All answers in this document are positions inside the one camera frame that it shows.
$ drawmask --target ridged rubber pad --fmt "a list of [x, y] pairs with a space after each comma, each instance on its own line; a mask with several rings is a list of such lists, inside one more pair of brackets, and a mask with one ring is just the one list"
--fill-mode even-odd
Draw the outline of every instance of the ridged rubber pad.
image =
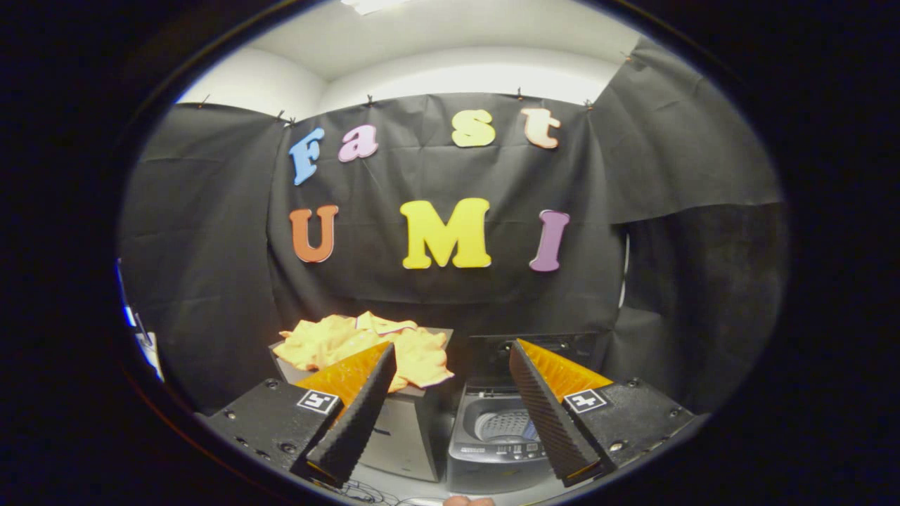
[[513, 343], [509, 353], [509, 371], [544, 443], [550, 466], [563, 484], [569, 486], [615, 470], [605, 455], [597, 453], [556, 401], [553, 391], [518, 342]]
[[356, 462], [369, 442], [396, 372], [397, 359], [391, 343], [344, 415], [307, 454], [307, 473], [338, 488], [350, 479]]

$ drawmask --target washing machine drum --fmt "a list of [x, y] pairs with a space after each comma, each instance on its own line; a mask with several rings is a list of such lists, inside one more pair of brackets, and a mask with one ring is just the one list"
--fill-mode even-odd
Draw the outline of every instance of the washing machine drum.
[[475, 437], [495, 445], [540, 441], [524, 409], [482, 413], [475, 419]]

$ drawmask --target white wall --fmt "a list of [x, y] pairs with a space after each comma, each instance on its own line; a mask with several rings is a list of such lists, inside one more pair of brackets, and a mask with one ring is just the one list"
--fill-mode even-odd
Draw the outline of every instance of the white wall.
[[226, 104], [300, 120], [319, 111], [326, 83], [306, 68], [272, 53], [245, 48], [235, 51], [201, 77], [182, 102]]
[[594, 101], [619, 66], [571, 53], [512, 47], [441, 50], [363, 68], [326, 83], [267, 51], [242, 49], [224, 59], [178, 102], [226, 104], [297, 120], [366, 102], [408, 95], [485, 92]]
[[473, 47], [441, 50], [363, 68], [332, 81], [319, 102], [325, 113], [407, 95], [487, 92], [593, 102], [619, 66], [553, 50]]

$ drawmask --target white ceiling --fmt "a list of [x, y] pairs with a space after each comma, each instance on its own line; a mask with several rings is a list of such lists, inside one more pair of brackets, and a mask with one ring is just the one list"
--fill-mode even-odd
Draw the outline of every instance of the white ceiling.
[[412, 0], [366, 16], [331, 0], [250, 46], [332, 81], [385, 61], [467, 46], [558, 50], [618, 64], [637, 38], [573, 0]]

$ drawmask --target yellow towel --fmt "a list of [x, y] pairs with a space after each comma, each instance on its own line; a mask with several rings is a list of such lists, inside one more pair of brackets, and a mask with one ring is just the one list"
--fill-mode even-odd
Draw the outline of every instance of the yellow towel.
[[301, 320], [282, 331], [274, 353], [303, 371], [319, 370], [384, 341], [394, 343], [397, 373], [389, 393], [408, 384], [425, 388], [454, 376], [446, 369], [446, 334], [431, 334], [415, 321], [390, 321], [365, 312], [357, 318], [331, 315], [319, 323]]

